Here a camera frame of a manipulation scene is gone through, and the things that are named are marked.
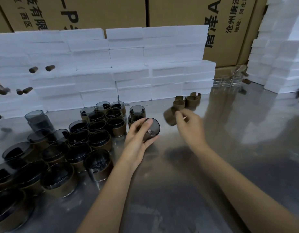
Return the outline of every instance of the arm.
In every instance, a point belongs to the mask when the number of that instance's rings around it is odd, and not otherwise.
[[[149,119],[144,123],[138,132],[136,132],[136,128],[145,119],[140,119],[131,125],[121,157],[76,233],[115,233],[119,231],[132,174],[142,161],[146,148],[159,137],[156,136],[143,143],[144,134],[150,128],[152,120]]]
[[[183,121],[183,115],[189,121]],[[197,155],[201,167],[220,186],[252,233],[299,232],[299,219],[276,202],[231,165],[206,143],[202,119],[184,109],[176,113],[178,130]]]

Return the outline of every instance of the wall of white boxes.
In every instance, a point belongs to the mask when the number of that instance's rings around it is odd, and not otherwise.
[[[249,56],[248,79],[275,93],[299,89],[299,0],[268,0]]]
[[[209,94],[214,62],[202,60],[207,25],[0,33],[0,115]],[[50,72],[48,65],[56,68]],[[39,70],[31,74],[28,69]],[[29,86],[28,94],[16,89]]]

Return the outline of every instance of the right hand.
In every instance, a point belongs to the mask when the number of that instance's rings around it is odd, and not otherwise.
[[[183,117],[185,116],[188,118],[188,122],[184,121]],[[175,118],[180,135],[193,151],[208,148],[203,121],[197,114],[191,110],[183,109],[176,111]]]

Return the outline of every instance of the stainless steel tabletop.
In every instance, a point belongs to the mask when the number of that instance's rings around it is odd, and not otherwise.
[[[204,118],[209,145],[267,194],[299,216],[299,103],[295,94],[264,90],[252,83],[246,94],[213,88],[202,95],[196,113]],[[221,190],[198,167],[178,134],[163,119],[173,99],[131,103],[143,105],[147,117],[160,123],[160,139],[149,147],[136,170],[126,200],[121,232],[248,232]],[[80,119],[79,110],[47,113],[56,129]],[[24,118],[0,121],[2,152],[25,141],[31,132]],[[113,140],[116,162],[125,137]],[[15,232],[75,232],[103,183],[86,173],[68,197],[42,194],[28,222]]]

